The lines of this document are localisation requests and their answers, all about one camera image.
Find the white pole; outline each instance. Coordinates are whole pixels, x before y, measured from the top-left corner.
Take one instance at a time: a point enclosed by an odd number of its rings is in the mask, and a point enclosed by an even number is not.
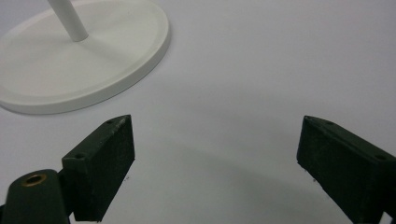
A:
[[[73,8],[70,0],[48,0],[67,33],[73,41],[79,42],[88,37],[88,33]]]

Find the white stand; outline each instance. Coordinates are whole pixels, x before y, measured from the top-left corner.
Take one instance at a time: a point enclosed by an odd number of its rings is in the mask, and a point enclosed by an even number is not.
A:
[[[67,8],[56,1],[49,0],[55,11]],[[1,106],[53,114],[97,104],[143,78],[169,46],[168,19],[148,0],[84,0],[74,8],[84,25],[73,12],[48,10],[0,40]]]

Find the white surface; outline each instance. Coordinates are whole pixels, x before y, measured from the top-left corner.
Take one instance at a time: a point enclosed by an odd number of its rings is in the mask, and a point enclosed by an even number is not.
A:
[[[48,8],[10,2],[2,34]],[[60,115],[0,110],[2,201],[14,179],[60,170],[101,122],[131,114],[136,162],[104,224],[350,223],[296,163],[301,124],[329,119],[396,155],[396,2],[156,2],[172,44],[133,88]]]
[[[81,42],[51,9],[1,39],[0,105],[26,114],[94,105],[134,85],[168,49],[168,20],[150,1],[87,0],[76,8],[90,33]]]
[[[48,0],[48,2],[73,41],[79,42],[88,37],[88,33],[70,0]]]

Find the screw hole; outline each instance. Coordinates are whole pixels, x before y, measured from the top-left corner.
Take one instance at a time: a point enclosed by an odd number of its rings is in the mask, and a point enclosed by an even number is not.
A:
[[[381,155],[375,155],[375,157],[381,161],[386,160],[387,158],[385,156],[381,156]]]
[[[76,154],[75,158],[76,159],[84,159],[85,156],[86,156],[85,153],[78,153],[78,154]]]
[[[32,187],[41,184],[46,179],[46,175],[31,175],[25,181],[23,181],[22,185],[25,187]]]

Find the white round base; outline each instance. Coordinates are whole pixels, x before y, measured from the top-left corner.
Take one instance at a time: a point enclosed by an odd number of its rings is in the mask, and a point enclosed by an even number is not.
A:
[[[170,43],[168,19],[147,0],[74,4],[89,36],[73,42],[53,10],[0,40],[0,105],[53,114],[94,105],[133,86]]]

